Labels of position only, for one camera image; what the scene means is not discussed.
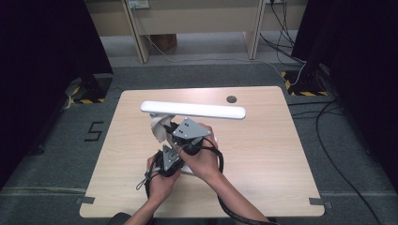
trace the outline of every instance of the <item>cable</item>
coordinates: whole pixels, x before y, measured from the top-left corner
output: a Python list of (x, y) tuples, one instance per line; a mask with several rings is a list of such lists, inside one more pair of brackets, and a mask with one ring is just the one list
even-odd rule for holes
[[(214, 154), (216, 154), (216, 156), (218, 156), (219, 158), (219, 171), (220, 173), (222, 173), (223, 171), (223, 156), (222, 156), (222, 152), (216, 148), (216, 145), (209, 139), (207, 139), (206, 137), (204, 138), (204, 140), (208, 141), (212, 146), (211, 147), (206, 147), (206, 146), (198, 146), (201, 149), (206, 149), (209, 150), (211, 152), (213, 152)], [(226, 205), (225, 203), (222, 201), (222, 199), (220, 198), (220, 196), (217, 196), (220, 206), (222, 207), (222, 210), (232, 219), (239, 221), (241, 223), (245, 223), (245, 224), (251, 224), (251, 225), (277, 225), (277, 223), (273, 223), (273, 222), (265, 222), (265, 221), (258, 221), (258, 220), (252, 220), (249, 218), (244, 218), (241, 217), (237, 214), (235, 214), (234, 212), (232, 212)]]
[(300, 102), (300, 103), (291, 103), (287, 104), (287, 106), (298, 106), (298, 105), (309, 105), (309, 104), (325, 104), (325, 103), (331, 103), (334, 102), (335, 100), (331, 101), (312, 101), (312, 102)]
[(291, 56), (290, 54), (288, 54), (287, 52), (283, 51), (282, 49), (280, 49), (280, 48), (278, 47), (278, 46), (282, 46), (282, 45), (272, 43), (271, 41), (267, 40), (267, 39), (263, 36), (263, 34), (261, 34), (261, 33), (260, 33), (260, 37), (267, 43), (267, 45), (268, 45), (269, 47), (271, 47), (272, 49), (274, 49), (274, 50), (277, 51), (278, 60), (279, 60), (279, 62), (281, 62), (282, 64), (288, 65), (288, 66), (297, 67), (297, 65), (289, 65), (289, 64), (283, 63), (283, 62), (281, 61), (281, 59), (279, 58), (278, 53), (282, 53), (283, 55), (289, 57), (290, 59), (292, 59), (292, 60), (294, 60), (294, 61), (296, 61), (296, 62), (298, 62), (298, 63), (300, 63), (300, 64), (302, 64), (302, 65), (304, 64), (303, 61), (297, 59), (296, 57)]
[[(329, 113), (329, 114), (335, 114), (335, 115), (344, 115), (343, 113), (336, 113), (336, 112), (332, 112), (335, 109), (339, 109), (340, 107), (335, 107), (332, 109), (329, 109), (328, 111), (324, 111), (324, 113)], [(320, 113), (320, 111), (307, 111), (307, 112), (299, 112), (299, 113), (293, 113), (292, 116), (295, 115), (301, 115), (301, 114), (307, 114), (307, 113)], [(293, 118), (293, 119), (309, 119), (309, 118), (316, 118), (316, 116), (314, 117), (300, 117), (300, 118)]]
[[(137, 22), (138, 22), (138, 24), (141, 24), (139, 17), (137, 17)], [(211, 61), (228, 61), (228, 60), (233, 60), (233, 61), (245, 62), (245, 63), (262, 63), (262, 64), (266, 64), (266, 65), (272, 67), (272, 68), (276, 71), (276, 73), (278, 74), (278, 76), (281, 77), (285, 83), (287, 82), (287, 80), (281, 75), (281, 72), (280, 72), (275, 66), (273, 66), (271, 63), (264, 62), (264, 61), (261, 61), (261, 60), (254, 60), (254, 59), (253, 59), (253, 60), (244, 60), (244, 59), (237, 59), (237, 58), (202, 58), (202, 59), (182, 59), (182, 60), (173, 60), (173, 59), (169, 58), (168, 55), (167, 55), (165, 52), (163, 52), (163, 51), (151, 40), (151, 38), (150, 38), (149, 35), (144, 35), (144, 36), (145, 36), (146, 39), (152, 44), (152, 46), (154, 46), (155, 49), (157, 49), (157, 50), (164, 56), (164, 58), (165, 58), (167, 61), (171, 62), (171, 63), (202, 62), (202, 61), (207, 61), (207, 60), (211, 60)]]
[(136, 187), (136, 190), (139, 190), (143, 184), (145, 184), (145, 192), (146, 192), (146, 196), (147, 198), (149, 198), (149, 182), (157, 175), (159, 175), (160, 173), (158, 172), (161, 168), (157, 167), (157, 168), (153, 168), (153, 166), (155, 165), (156, 161), (158, 160), (159, 156), (161, 155), (161, 151), (158, 151), (155, 156), (153, 156), (152, 158), (152, 162), (149, 166), (149, 168), (147, 169), (147, 171), (145, 172), (145, 178), (143, 181), (141, 181)]
[(304, 67), (305, 67), (306, 64), (307, 64), (307, 62), (306, 62), (306, 63), (301, 67), (301, 69), (299, 70), (299, 72), (298, 72), (298, 78), (296, 79), (296, 81), (293, 82), (293, 83), (290, 83), (291, 86), (294, 86), (294, 85), (296, 85), (296, 84), (299, 82), (299, 77), (301, 76), (301, 71), (304, 69)]
[(287, 4), (286, 1), (283, 1), (283, 24), (281, 23), (281, 20), (279, 19), (278, 14), (275, 12), (275, 9), (273, 7), (273, 4), (271, 4), (271, 9), (272, 12), (275, 15), (275, 18), (277, 19), (279, 25), (281, 26), (282, 30), (281, 32), (281, 36), (283, 36), (287, 41), (290, 42), (290, 44), (292, 45), (292, 47), (294, 46), (295, 42), (294, 40), (290, 37), (289, 35), (289, 31), (287, 30), (287, 22), (286, 22), (286, 12), (287, 12)]
[(325, 109), (334, 102), (335, 100), (333, 100), (332, 102), (328, 103), (319, 113), (319, 115), (316, 117), (316, 121), (315, 121), (315, 127), (316, 127), (316, 136), (319, 140), (319, 143), (322, 146), (323, 151), (325, 152), (325, 155), (327, 156), (330, 164), (333, 166), (333, 168), (337, 171), (337, 173), (339, 173), (342, 178), (346, 181), (346, 183), (351, 186), (351, 188), (357, 193), (357, 195), (360, 197), (360, 199), (365, 203), (365, 205), (368, 207), (369, 211), (372, 213), (373, 217), (375, 218), (377, 224), (381, 225), (381, 221), (379, 220), (377, 214), (375, 213), (374, 209), (372, 208), (372, 206), (365, 200), (365, 198), (360, 194), (360, 192), (357, 190), (357, 188), (345, 177), (345, 175), (340, 171), (340, 169), (337, 167), (337, 165), (334, 163), (333, 159), (331, 158), (329, 152), (327, 151), (325, 145), (322, 142), (322, 139), (320, 137), (319, 134), (319, 118), (321, 117), (322, 113), (325, 111)]

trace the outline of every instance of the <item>yellow black hazard tape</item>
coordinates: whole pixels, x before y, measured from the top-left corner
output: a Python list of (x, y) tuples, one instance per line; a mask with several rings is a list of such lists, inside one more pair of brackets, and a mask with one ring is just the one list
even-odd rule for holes
[(80, 99), (77, 99), (77, 98), (74, 98), (78, 93), (79, 93), (79, 90), (80, 90), (80, 86), (77, 86), (75, 89), (74, 89), (74, 91), (73, 91), (73, 94), (72, 94), (72, 102), (71, 103), (74, 103), (74, 104), (93, 104), (93, 103), (103, 103), (103, 101), (105, 100), (105, 98), (104, 97), (98, 97), (98, 98), (80, 98)]
[(287, 71), (284, 71), (281, 73), (281, 75), (285, 80), (284, 85), (286, 86), (287, 93), (291, 96), (313, 97), (328, 95), (328, 92), (323, 90), (323, 87), (320, 84), (316, 88), (298, 84), (292, 85), (289, 81), (291, 74), (289, 74)]
[(73, 99), (72, 103), (75, 104), (93, 104), (93, 103), (103, 103), (105, 99)]

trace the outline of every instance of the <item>wooden table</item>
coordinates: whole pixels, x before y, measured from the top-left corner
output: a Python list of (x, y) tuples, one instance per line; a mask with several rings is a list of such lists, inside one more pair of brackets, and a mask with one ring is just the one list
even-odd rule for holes
[[(237, 97), (230, 104), (228, 96)], [(146, 160), (161, 144), (150, 128), (150, 116), (140, 111), (145, 100), (234, 105), (247, 111), (243, 120), (191, 117), (213, 127), (224, 155), (224, 174), (267, 217), (317, 217), (323, 205), (299, 136), (279, 87), (227, 87), (125, 91), (99, 155), (80, 214), (106, 218), (132, 214), (146, 200)], [(182, 121), (176, 116), (176, 123)], [(182, 174), (158, 218), (227, 217), (215, 193), (200, 179)]]

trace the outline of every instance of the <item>black cable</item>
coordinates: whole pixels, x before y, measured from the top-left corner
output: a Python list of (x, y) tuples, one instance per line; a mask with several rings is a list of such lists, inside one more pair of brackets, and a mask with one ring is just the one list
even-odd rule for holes
[[(335, 115), (344, 115), (343, 113), (336, 113), (336, 112), (332, 112), (335, 109), (339, 109), (340, 107), (335, 107), (332, 109), (329, 109), (327, 111), (324, 111), (324, 113), (330, 113), (330, 114), (335, 114)], [(301, 115), (301, 114), (307, 114), (307, 113), (320, 113), (320, 111), (307, 111), (307, 112), (299, 112), (299, 113), (293, 113), (291, 114), (292, 117), (296, 116), (296, 115)], [(309, 118), (316, 118), (316, 116), (311, 116), (311, 117), (297, 117), (297, 118), (293, 118), (293, 119), (309, 119)]]
[(282, 49), (280, 49), (278, 46), (281, 46), (281, 45), (272, 43), (271, 41), (267, 40), (267, 39), (263, 36), (263, 34), (261, 34), (261, 33), (260, 33), (260, 37), (267, 43), (267, 45), (268, 45), (269, 47), (271, 47), (272, 49), (274, 49), (274, 50), (277, 51), (278, 60), (279, 60), (282, 64), (285, 64), (285, 65), (288, 65), (288, 66), (293, 66), (293, 67), (297, 67), (297, 66), (298, 66), (298, 65), (290, 65), (290, 64), (283, 63), (283, 62), (281, 61), (281, 59), (279, 58), (278, 53), (281, 53), (281, 54), (283, 54), (284, 56), (286, 56), (286, 57), (288, 57), (288, 58), (290, 58), (290, 59), (292, 59), (292, 60), (294, 60), (294, 61), (300, 63), (300, 64), (301, 64), (300, 67), (302, 67), (302, 65), (304, 65), (304, 62), (303, 62), (303, 61), (297, 59), (296, 57), (291, 56), (291, 55), (288, 54), (287, 52), (285, 52), (285, 51), (283, 51)]
[(144, 178), (144, 180), (141, 181), (141, 182), (135, 187), (136, 190), (139, 190), (139, 189), (143, 186), (143, 184), (145, 184), (145, 192), (146, 192), (147, 198), (149, 198), (149, 182), (150, 182), (155, 176), (159, 175), (159, 173), (156, 173), (156, 174), (154, 174), (153, 176), (151, 176), (151, 175), (152, 175), (153, 166), (155, 165), (156, 161), (158, 160), (160, 154), (161, 154), (161, 151), (158, 151), (158, 152), (155, 154), (155, 156), (154, 156), (153, 159), (152, 159), (152, 162), (151, 162), (151, 165), (150, 165), (149, 169), (147, 170), (147, 172), (145, 172), (145, 178)]
[(300, 103), (291, 103), (287, 104), (287, 106), (298, 106), (298, 105), (309, 105), (309, 104), (325, 104), (325, 103), (331, 103), (334, 102), (334, 100), (331, 101), (312, 101), (312, 102), (300, 102)]
[(365, 203), (365, 205), (368, 207), (369, 211), (372, 213), (372, 215), (374, 216), (377, 224), (381, 225), (381, 221), (379, 220), (377, 214), (375, 213), (374, 209), (372, 208), (372, 206), (365, 200), (365, 198), (360, 194), (360, 192), (357, 190), (357, 188), (345, 177), (345, 175), (340, 171), (340, 169), (337, 167), (337, 165), (334, 163), (333, 159), (331, 158), (329, 152), (326, 150), (325, 145), (322, 142), (322, 139), (320, 137), (319, 134), (319, 118), (321, 117), (323, 111), (331, 104), (333, 103), (335, 100), (333, 100), (332, 102), (328, 103), (319, 113), (319, 115), (316, 117), (316, 121), (315, 121), (315, 127), (316, 127), (316, 136), (319, 140), (319, 143), (322, 146), (323, 151), (325, 152), (328, 160), (330, 161), (330, 164), (333, 166), (333, 168), (337, 171), (337, 173), (339, 173), (342, 178), (346, 181), (346, 183), (351, 186), (351, 188), (357, 193), (357, 195), (360, 197), (360, 199)]
[(291, 44), (292, 46), (294, 46), (295, 42), (294, 42), (293, 39), (290, 37), (289, 32), (285, 29), (285, 25), (283, 25), (283, 24), (285, 24), (285, 22), (286, 22), (286, 10), (287, 10), (287, 5), (286, 5), (286, 3), (283, 3), (283, 18), (284, 18), (283, 24), (281, 23), (281, 20), (279, 19), (278, 14), (275, 12), (275, 9), (274, 9), (273, 5), (271, 5), (271, 9), (272, 9), (272, 12), (274, 13), (275, 18), (277, 19), (279, 25), (280, 25), (281, 28), (282, 28), (282, 30), (281, 30), (281, 35), (282, 35), (287, 41), (289, 41), (290, 44)]
[[(222, 152), (217, 149), (216, 145), (209, 139), (204, 138), (204, 140), (208, 141), (212, 146), (211, 147), (207, 147), (207, 146), (200, 146), (201, 149), (206, 149), (209, 150), (211, 152), (213, 152), (214, 154), (216, 154), (219, 158), (219, 171), (220, 173), (222, 173), (223, 171), (223, 156), (222, 156)], [(222, 207), (222, 210), (232, 219), (239, 221), (241, 223), (245, 223), (245, 224), (250, 224), (250, 225), (275, 225), (277, 223), (272, 223), (272, 222), (265, 222), (265, 221), (258, 221), (258, 220), (253, 220), (253, 219), (249, 219), (249, 218), (244, 218), (241, 217), (237, 214), (235, 214), (234, 212), (232, 212), (226, 205), (225, 203), (222, 201), (222, 199), (220, 198), (220, 196), (217, 195), (217, 198), (219, 200), (220, 206)]]

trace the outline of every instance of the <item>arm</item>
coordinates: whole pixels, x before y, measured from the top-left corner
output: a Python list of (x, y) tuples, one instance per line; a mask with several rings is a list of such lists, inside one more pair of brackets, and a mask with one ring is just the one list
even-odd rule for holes
[[(152, 160), (153, 157), (147, 160), (147, 169), (149, 169)], [(148, 200), (129, 218), (129, 220), (126, 221), (125, 225), (147, 224), (159, 206), (161, 206), (161, 204), (170, 196), (173, 186), (180, 174), (181, 172), (177, 171), (170, 177), (164, 177), (153, 172), (151, 174), (153, 178), (149, 183), (150, 194)]]
[[(213, 134), (207, 138), (215, 144), (216, 148), (218, 148)], [(207, 140), (204, 140), (203, 146), (210, 147), (212, 144)], [(228, 179), (219, 171), (217, 156), (214, 153), (203, 149), (195, 156), (190, 156), (184, 151), (181, 151), (180, 156), (191, 168), (193, 174), (205, 181), (232, 212), (244, 218), (268, 222), (268, 219), (242, 194), (240, 194), (240, 192), (237, 191)]]

